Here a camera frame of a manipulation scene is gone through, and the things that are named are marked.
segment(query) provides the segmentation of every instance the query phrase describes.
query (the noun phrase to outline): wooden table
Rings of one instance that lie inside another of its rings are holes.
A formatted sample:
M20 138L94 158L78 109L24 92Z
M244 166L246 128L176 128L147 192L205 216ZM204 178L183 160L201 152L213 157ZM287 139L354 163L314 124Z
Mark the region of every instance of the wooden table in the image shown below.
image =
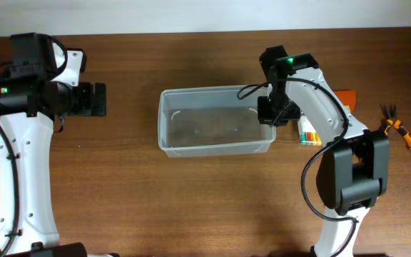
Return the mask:
M377 129L397 104L411 132L411 28L61 36L88 56L82 81L107 84L105 118L67 117L51 143L51 197L61 243L122 256L263 256L308 251L322 221L305 205L300 172L318 147L278 128L269 152L168 158L157 144L165 89L264 81L258 57L283 44L309 51L333 89L357 91L354 115ZM0 61L10 59L0 38ZM411 153L390 132L387 193L368 214L356 253L411 256ZM308 191L316 193L313 166Z

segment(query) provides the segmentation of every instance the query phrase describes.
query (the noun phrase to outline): white wall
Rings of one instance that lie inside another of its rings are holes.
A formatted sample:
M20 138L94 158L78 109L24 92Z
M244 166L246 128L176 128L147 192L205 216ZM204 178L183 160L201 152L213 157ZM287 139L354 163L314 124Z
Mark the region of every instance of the white wall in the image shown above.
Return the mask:
M0 36L411 26L411 0L0 0Z

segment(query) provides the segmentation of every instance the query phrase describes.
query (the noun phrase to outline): black bracket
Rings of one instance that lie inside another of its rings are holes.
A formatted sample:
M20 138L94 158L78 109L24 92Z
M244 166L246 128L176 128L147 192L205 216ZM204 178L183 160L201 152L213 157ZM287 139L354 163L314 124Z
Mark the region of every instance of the black bracket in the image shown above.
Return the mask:
M23 235L23 233L22 233L21 229L19 229L19 231L17 231L17 233L9 232L8 234L6 234L4 236L5 237L10 237L10 236L21 236L21 235Z
M63 115L106 115L105 84L80 82L71 86L50 81L67 64L56 66L52 43L67 54L60 41L48 35L30 33L13 35L11 42L13 61L10 75L4 74L0 79L0 116L25 112L28 117L34 117L40 112L54 120L55 116ZM86 55L83 52L80 72L84 71L85 65Z
M342 140L325 152L317 174L323 203L341 216L349 210L373 207L387 188L390 145L382 131ZM353 163L353 154L360 162Z
M31 250L32 251L39 251L44 249L44 245L42 242L35 242L31 244Z
M300 109L288 98L285 92L286 83L280 80L295 74L299 69L318 68L316 60L309 53L289 56L283 46L274 46L261 54L260 64L267 82L273 88L269 97L258 97L260 124L286 126L289 120L298 120Z
M18 159L18 158L20 158L20 153L16 154L15 156L12 156L12 155L9 154L6 158L8 160Z

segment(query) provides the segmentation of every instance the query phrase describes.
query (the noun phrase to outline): pliers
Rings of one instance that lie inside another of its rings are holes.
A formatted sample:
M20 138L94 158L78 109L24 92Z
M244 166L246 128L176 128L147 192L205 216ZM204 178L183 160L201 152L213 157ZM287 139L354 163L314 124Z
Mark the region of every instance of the pliers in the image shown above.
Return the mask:
M409 150L411 151L411 136L408 133L407 129L404 128L402 122L397 119L397 111L396 106L390 106L390 108L386 108L386 106L382 105L382 111L385 115L385 122L384 122L384 132L388 135L388 130L393 126L397 132L404 138L405 142Z

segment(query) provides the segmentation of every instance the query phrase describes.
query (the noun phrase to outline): small box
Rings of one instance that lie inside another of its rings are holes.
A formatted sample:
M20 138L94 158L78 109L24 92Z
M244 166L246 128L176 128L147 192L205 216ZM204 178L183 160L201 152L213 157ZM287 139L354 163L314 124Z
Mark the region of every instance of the small box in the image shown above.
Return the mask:
M321 138L310 121L301 115L298 121L299 143L307 146L321 146Z
M276 137L274 126L258 121L258 97L267 96L268 88L239 100L241 87L164 91L158 111L160 148L169 157L265 153Z

